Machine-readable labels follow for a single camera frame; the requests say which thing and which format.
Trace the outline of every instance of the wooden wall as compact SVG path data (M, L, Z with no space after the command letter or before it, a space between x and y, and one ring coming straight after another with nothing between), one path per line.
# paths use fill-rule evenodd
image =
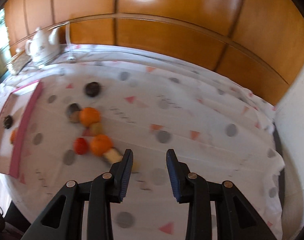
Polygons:
M216 71L275 104L304 63L291 0L8 0L11 52L71 21L71 42L145 49Z

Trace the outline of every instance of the electric kettle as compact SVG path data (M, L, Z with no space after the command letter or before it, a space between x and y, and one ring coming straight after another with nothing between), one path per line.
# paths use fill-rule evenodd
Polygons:
M32 40L27 40L25 52L30 55L36 66L43 65L60 53L58 27L51 30L36 29Z

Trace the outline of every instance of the pink tray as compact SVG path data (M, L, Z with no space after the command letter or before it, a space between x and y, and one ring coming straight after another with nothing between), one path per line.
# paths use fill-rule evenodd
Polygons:
M43 83L36 80L12 91L3 105L0 113L0 173L9 174L14 178L19 177L21 149L25 132L35 103L43 89ZM13 117L10 129L3 127L5 116ZM11 132L17 130L14 145L10 143Z

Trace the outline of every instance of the table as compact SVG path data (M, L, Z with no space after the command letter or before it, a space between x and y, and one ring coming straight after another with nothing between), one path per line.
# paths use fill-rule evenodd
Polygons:
M273 106L228 78L168 56L104 45L75 45L73 53L75 64L65 63L63 53L51 65L30 65L0 85L1 108L14 87L44 82L20 177L1 176L30 222L67 181L90 181L109 170L100 158L72 151L84 128L69 123L65 109L79 103L101 112L115 147L131 148L140 165L123 203L111 206L115 239L185 238L188 205L173 198L165 164L169 148L206 180L233 181L281 239L278 175L284 162L271 135ZM103 85L97 98L83 93L92 81Z

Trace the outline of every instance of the red tomato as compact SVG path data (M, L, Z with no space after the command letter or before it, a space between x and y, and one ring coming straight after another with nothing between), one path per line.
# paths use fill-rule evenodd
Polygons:
M73 143L73 149L77 154L85 154L87 153L89 146L84 138L76 138Z

